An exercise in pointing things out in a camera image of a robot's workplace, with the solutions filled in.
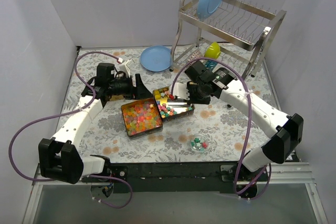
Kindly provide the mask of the yellow-green bowl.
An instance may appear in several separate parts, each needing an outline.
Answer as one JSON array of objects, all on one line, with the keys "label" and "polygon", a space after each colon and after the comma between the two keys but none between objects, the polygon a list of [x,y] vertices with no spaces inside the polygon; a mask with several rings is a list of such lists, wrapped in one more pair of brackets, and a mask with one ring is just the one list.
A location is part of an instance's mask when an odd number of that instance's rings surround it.
[{"label": "yellow-green bowl", "polygon": [[221,54],[220,45],[217,42],[213,42],[209,45],[205,51],[204,57],[209,59],[217,59]]}]

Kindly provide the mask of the clear glass bowl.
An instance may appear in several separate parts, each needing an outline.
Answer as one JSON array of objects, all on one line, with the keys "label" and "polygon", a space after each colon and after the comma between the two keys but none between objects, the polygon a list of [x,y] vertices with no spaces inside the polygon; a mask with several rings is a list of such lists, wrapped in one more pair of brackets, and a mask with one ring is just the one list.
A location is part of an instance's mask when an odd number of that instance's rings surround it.
[{"label": "clear glass bowl", "polygon": [[208,137],[204,134],[194,134],[190,140],[190,147],[193,151],[203,153],[209,148]]}]

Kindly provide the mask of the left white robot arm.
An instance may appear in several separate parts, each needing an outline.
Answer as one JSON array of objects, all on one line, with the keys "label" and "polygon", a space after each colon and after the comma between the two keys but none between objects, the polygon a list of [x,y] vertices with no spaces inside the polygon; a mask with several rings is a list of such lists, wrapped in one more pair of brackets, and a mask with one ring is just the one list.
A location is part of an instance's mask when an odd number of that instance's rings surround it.
[{"label": "left white robot arm", "polygon": [[78,148],[93,119],[112,96],[127,100],[151,98],[140,74],[131,76],[117,71],[112,63],[100,63],[96,76],[85,82],[85,88],[74,112],[51,137],[38,145],[40,173],[43,177],[75,184],[84,176],[94,175],[100,182],[111,178],[110,160],[99,155],[81,157]]}]

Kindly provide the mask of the tin of star candies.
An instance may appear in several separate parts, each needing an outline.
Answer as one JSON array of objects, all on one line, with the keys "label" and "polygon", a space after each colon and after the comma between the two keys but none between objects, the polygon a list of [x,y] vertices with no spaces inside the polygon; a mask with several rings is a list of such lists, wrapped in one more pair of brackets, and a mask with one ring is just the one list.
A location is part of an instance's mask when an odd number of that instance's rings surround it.
[{"label": "tin of star candies", "polygon": [[173,96],[169,87],[154,90],[153,96],[163,122],[183,118],[194,113],[195,106]]}]

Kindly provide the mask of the tin of gummy candies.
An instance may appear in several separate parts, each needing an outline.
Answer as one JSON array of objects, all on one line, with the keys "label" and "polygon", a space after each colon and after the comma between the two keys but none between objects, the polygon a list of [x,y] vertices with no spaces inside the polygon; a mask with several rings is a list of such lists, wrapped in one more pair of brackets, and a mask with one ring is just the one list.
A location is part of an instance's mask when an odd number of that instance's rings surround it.
[{"label": "tin of gummy candies", "polygon": [[121,106],[125,131],[130,139],[163,129],[163,122],[154,98],[136,100]]}]

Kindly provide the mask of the steel dish rack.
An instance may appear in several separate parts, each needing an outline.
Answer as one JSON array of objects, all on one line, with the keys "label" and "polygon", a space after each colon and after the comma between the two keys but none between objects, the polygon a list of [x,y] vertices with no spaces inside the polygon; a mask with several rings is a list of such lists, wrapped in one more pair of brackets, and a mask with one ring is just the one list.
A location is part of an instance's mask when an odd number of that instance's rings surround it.
[{"label": "steel dish rack", "polygon": [[[286,11],[271,12],[244,0],[222,0],[209,18],[197,17],[199,0],[180,0],[178,28],[170,52],[170,70],[186,64],[196,52],[204,54],[213,42],[220,44],[220,59],[238,70],[243,78],[255,77],[265,61]],[[197,29],[195,42],[175,53],[183,23]]]}]

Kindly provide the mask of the teal white mug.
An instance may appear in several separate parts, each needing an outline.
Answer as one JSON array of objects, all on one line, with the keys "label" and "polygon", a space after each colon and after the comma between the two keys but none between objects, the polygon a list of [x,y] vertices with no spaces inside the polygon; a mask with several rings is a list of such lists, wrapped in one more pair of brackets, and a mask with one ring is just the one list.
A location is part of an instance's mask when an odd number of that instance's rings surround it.
[{"label": "teal white mug", "polygon": [[208,68],[208,69],[213,70],[216,66],[217,66],[217,62],[215,62],[215,61],[207,60],[205,62],[205,67]]}]

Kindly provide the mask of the metal scoop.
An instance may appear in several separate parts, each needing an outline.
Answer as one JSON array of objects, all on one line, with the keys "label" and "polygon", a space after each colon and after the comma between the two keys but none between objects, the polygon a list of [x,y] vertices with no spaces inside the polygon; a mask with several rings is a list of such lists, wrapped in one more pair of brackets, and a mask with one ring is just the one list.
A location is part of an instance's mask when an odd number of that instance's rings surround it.
[{"label": "metal scoop", "polygon": [[168,106],[180,106],[180,107],[190,105],[190,104],[188,104],[187,101],[185,101],[183,99],[174,99],[174,100],[168,99],[166,104]]}]

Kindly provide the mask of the blue plate on table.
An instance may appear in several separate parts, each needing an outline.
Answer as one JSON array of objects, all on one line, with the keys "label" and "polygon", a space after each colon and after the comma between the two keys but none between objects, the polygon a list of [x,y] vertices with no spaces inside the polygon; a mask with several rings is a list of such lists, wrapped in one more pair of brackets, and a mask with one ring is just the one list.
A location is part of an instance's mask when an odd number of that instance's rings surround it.
[{"label": "blue plate on table", "polygon": [[164,46],[151,46],[143,50],[140,64],[151,72],[162,72],[171,66],[171,50]]}]

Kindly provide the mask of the tin of wrapped candies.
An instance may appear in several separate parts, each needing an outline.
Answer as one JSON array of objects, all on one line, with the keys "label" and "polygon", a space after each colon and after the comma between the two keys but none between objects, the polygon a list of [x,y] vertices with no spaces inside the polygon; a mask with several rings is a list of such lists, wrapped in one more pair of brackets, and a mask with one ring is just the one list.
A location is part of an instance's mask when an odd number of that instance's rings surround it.
[{"label": "tin of wrapped candies", "polygon": [[133,96],[124,96],[124,95],[112,95],[109,98],[109,101],[120,101],[120,100],[133,100]]}]

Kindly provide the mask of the patterned ceramic cup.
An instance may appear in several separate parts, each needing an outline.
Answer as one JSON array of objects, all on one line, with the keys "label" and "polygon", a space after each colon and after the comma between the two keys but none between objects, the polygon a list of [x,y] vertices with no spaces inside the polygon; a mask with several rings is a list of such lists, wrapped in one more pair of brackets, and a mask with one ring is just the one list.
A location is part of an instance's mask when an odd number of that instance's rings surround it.
[{"label": "patterned ceramic cup", "polygon": [[196,49],[193,53],[190,54],[190,56],[187,59],[187,63],[191,62],[190,65],[192,65],[193,63],[196,63],[197,61],[200,61],[202,64],[204,63],[204,60],[202,60],[201,58],[204,55],[202,54],[202,52],[199,49]]}]

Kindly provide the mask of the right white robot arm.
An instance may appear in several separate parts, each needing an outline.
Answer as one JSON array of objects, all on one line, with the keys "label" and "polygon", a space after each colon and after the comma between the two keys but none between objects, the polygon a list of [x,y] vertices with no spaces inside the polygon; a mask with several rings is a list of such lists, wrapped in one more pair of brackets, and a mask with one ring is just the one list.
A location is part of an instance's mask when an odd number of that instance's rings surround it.
[{"label": "right white robot arm", "polygon": [[235,179],[248,181],[270,163],[282,164],[302,140],[303,117],[277,110],[253,92],[245,80],[229,66],[215,72],[195,60],[184,71],[190,81],[186,100],[208,104],[212,97],[228,103],[247,116],[269,138],[264,144],[243,154],[235,167]]}]

